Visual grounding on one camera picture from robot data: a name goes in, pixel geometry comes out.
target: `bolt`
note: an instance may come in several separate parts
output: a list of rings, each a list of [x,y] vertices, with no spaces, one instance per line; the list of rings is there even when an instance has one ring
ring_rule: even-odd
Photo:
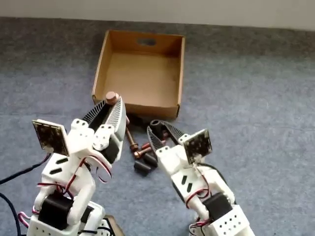
[[[145,148],[145,149],[143,149],[143,150],[141,150],[141,151],[135,151],[135,152],[133,153],[133,155],[134,155],[134,158],[139,159],[139,158],[142,157],[143,154],[145,154],[145,153],[147,153],[147,152],[150,152],[150,151],[152,151],[152,148],[149,146],[149,147],[147,147],[147,148]]]
[[[163,133],[163,138],[166,139],[167,137],[168,137],[168,134],[167,134],[166,132]],[[142,145],[142,146],[141,146],[141,150],[146,149],[146,148],[148,148],[148,147],[150,147],[150,143],[149,143],[149,142],[147,142],[147,143],[145,143],[144,145]]]
[[[109,105],[115,105],[118,99],[119,99],[119,94],[113,91],[108,92],[105,96],[105,101]]]
[[[126,127],[126,135],[128,138],[128,141],[130,143],[130,150],[131,151],[137,151],[138,150],[138,143],[135,142],[135,140],[133,139],[133,136],[131,135],[129,129]]]

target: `wire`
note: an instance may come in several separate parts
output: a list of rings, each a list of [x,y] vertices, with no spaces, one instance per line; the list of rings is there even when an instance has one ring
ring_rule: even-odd
[[[34,215],[38,215],[38,214],[39,214],[39,211],[35,209],[35,206],[33,206],[31,212],[32,212]]]
[[[0,185],[2,185],[4,183],[7,183],[8,181],[13,180],[14,178],[16,178],[18,176],[24,175],[24,174],[34,170],[35,168],[37,168],[40,165],[42,165],[43,163],[45,163],[49,159],[50,156],[51,156],[51,153],[48,153],[41,162],[39,162],[39,163],[37,163],[35,165],[32,165],[31,167],[28,167],[28,168],[26,168],[24,170],[21,170],[21,171],[15,173],[13,175],[7,177],[7,178],[4,178],[4,179],[0,180]]]
[[[211,193],[211,191],[210,191],[210,187],[209,187],[209,184],[208,184],[208,182],[207,182],[207,180],[206,180],[206,178],[205,178],[205,176],[202,174],[202,172],[198,169],[198,167],[195,167],[197,170],[198,170],[198,172],[201,174],[201,177],[203,178],[203,180],[205,181],[205,183],[206,183],[206,185],[207,185],[207,188],[201,188],[201,189],[199,189],[199,190],[197,190],[196,192],[194,192],[193,194],[191,194],[188,198],[187,198],[187,200],[186,200],[186,207],[189,209],[189,206],[188,206],[188,203],[190,202],[190,200],[194,197],[194,196],[196,196],[196,195],[199,195],[200,193],[202,193],[202,192],[204,192],[204,191],[207,191],[207,193],[204,195],[204,196],[202,196],[202,197],[200,197],[200,198],[206,198],[206,197],[208,197],[209,196],[209,194]]]
[[[62,186],[61,184],[58,184],[58,183],[38,183],[37,186],[38,187],[56,186],[56,187],[60,187],[62,189],[65,189],[64,186]],[[64,193],[69,194],[70,198],[73,200],[73,194],[69,190],[66,190]]]
[[[205,183],[206,183],[206,185],[207,185],[207,188],[208,188],[207,193],[205,194],[205,196],[200,197],[200,198],[204,199],[204,198],[206,198],[206,197],[209,196],[209,193],[211,193],[211,192],[210,192],[210,186],[209,186],[209,184],[208,184],[208,182],[207,182],[205,176],[203,175],[203,173],[198,169],[198,167],[195,167],[195,168],[196,168],[197,171],[200,173],[202,179],[205,181]]]
[[[12,202],[11,202],[4,194],[2,194],[2,193],[0,193],[0,197],[1,197],[2,199],[4,199],[4,200],[8,203],[8,205],[9,205],[11,211],[12,211],[14,220],[15,220],[17,236],[21,236],[21,227],[20,227],[20,224],[19,224],[19,219],[18,219],[18,216],[17,216],[17,214],[16,214],[16,210],[15,210],[15,208],[14,208]]]
[[[201,189],[197,190],[196,192],[192,193],[192,194],[187,198],[187,200],[186,200],[186,207],[189,209],[188,203],[190,202],[190,200],[191,200],[194,196],[196,196],[196,195],[202,193],[203,191],[207,191],[207,190],[208,190],[207,188],[201,188]]]
[[[112,173],[110,172],[110,170],[109,170],[109,168],[106,166],[106,164],[103,163],[103,162],[102,162],[100,159],[98,159],[96,156],[89,155],[89,156],[84,157],[84,158],[81,160],[79,166],[78,166],[77,169],[75,170],[75,172],[74,172],[73,176],[71,177],[70,181],[69,181],[68,184],[65,186],[65,192],[67,192],[67,191],[69,190],[70,186],[72,185],[72,183],[74,182],[74,180],[75,180],[75,178],[76,178],[76,172],[78,171],[78,169],[79,169],[80,167],[82,167],[83,164],[85,164],[85,160],[86,160],[87,158],[91,158],[91,159],[93,159],[94,161],[96,161],[98,164],[100,164],[100,165],[106,170],[106,172],[109,174],[109,176],[112,178]],[[99,178],[99,180],[100,180],[101,182],[106,183],[106,181],[103,180],[99,175],[97,175],[97,176],[98,176],[98,178]]]
[[[100,227],[98,227],[97,229],[98,229],[98,230],[106,230],[106,231],[108,231],[108,232],[110,233],[109,236],[112,236],[112,235],[113,235],[113,231],[112,231],[110,228],[108,228],[108,227],[102,227],[102,226],[100,226]]]
[[[203,236],[206,236],[205,233],[203,232],[202,227],[204,227],[204,225],[200,227],[200,231],[202,232],[202,235],[203,235]]]
[[[96,235],[97,234],[97,231],[93,231],[93,230],[81,230],[78,232],[78,234],[82,234],[82,233],[87,233],[87,234],[93,234],[93,235]]]
[[[108,227],[102,227],[102,226],[100,226],[100,227],[97,228],[97,230],[106,230],[106,231],[108,231],[108,232],[110,233],[110,236],[113,235],[113,231],[112,231],[110,228],[108,228]],[[93,231],[93,230],[81,230],[81,231],[78,232],[78,235],[79,235],[79,234],[82,234],[82,233],[87,233],[87,234],[96,235],[96,234],[97,234],[97,231]]]
[[[211,169],[214,169],[218,172],[219,176],[223,179],[223,181],[227,184],[225,178],[223,177],[223,175],[221,174],[221,172],[216,168],[214,167],[213,165],[210,165],[210,164],[207,164],[207,163],[197,163],[198,166],[206,166],[206,167],[209,167]]]
[[[20,220],[20,222],[26,227],[28,228],[30,225],[29,223],[26,221],[26,219],[30,220],[31,218],[28,217],[23,211],[18,213],[18,218]]]

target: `cardboard box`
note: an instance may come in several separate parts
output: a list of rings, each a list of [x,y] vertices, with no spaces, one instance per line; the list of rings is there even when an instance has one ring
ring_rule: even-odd
[[[176,118],[181,104],[185,38],[180,35],[109,30],[94,86],[97,103],[119,93],[128,113]]]

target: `black cable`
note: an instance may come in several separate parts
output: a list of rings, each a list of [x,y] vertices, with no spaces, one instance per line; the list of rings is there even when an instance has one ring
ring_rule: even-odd
[[[201,232],[202,232],[202,235],[203,235],[203,236],[206,236],[205,233],[203,232],[202,227],[204,227],[204,225],[200,227],[200,230],[201,230]]]
[[[78,232],[78,234],[82,234],[82,233],[87,233],[87,234],[96,235],[96,234],[97,234],[97,231],[94,231],[94,230],[81,230],[81,231]]]
[[[4,194],[2,194],[2,193],[0,193],[0,197],[1,197],[2,199],[4,199],[4,200],[8,203],[8,205],[9,205],[11,211],[12,211],[14,220],[15,220],[17,236],[21,236],[21,228],[20,228],[20,224],[19,224],[18,215],[17,215],[17,213],[16,213],[16,210],[15,210],[15,208],[14,208],[12,202],[11,202]]]
[[[50,156],[51,156],[51,153],[48,153],[48,154],[45,156],[45,158],[44,158],[41,162],[39,162],[39,163],[37,163],[37,164],[35,164],[35,165],[32,165],[31,167],[28,167],[28,168],[26,168],[26,169],[24,169],[24,170],[21,170],[21,171],[15,173],[15,174],[13,174],[13,175],[7,177],[7,178],[1,179],[1,180],[0,180],[0,185],[2,185],[2,184],[4,184],[4,183],[7,183],[8,181],[13,180],[14,178],[16,178],[16,177],[18,177],[18,176],[21,176],[21,175],[23,175],[23,174],[26,174],[26,173],[28,173],[28,172],[34,170],[35,168],[37,168],[37,167],[39,167],[40,165],[42,165],[43,163],[45,163],[45,162],[49,159]]]
[[[109,236],[112,236],[112,235],[113,235],[112,230],[111,230],[110,228],[108,228],[108,227],[102,227],[102,226],[100,226],[100,227],[98,227],[98,230],[107,230],[107,231],[110,233]]]
[[[110,228],[108,227],[98,227],[98,230],[107,230],[110,233],[110,236],[113,235],[113,232]],[[82,233],[87,233],[87,234],[93,234],[96,235],[97,231],[93,231],[93,230],[81,230],[78,232],[78,234],[82,234]]]

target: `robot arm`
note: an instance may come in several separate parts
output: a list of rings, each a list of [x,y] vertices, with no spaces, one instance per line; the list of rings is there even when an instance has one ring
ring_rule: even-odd
[[[163,132],[175,143],[163,146]],[[254,236],[249,222],[219,171],[204,163],[212,152],[209,132],[203,129],[185,134],[171,124],[154,120],[147,130],[158,165],[170,177],[173,187],[201,221],[191,225],[191,236]]]
[[[115,105],[98,103],[82,119],[73,120],[68,134],[59,124],[44,120],[33,124],[42,148],[54,153],[42,172],[46,186],[34,203],[38,219],[58,230],[76,227],[95,192],[91,166],[104,168],[111,176],[112,164],[121,157],[125,104],[121,97]],[[63,196],[66,191],[74,198]]]

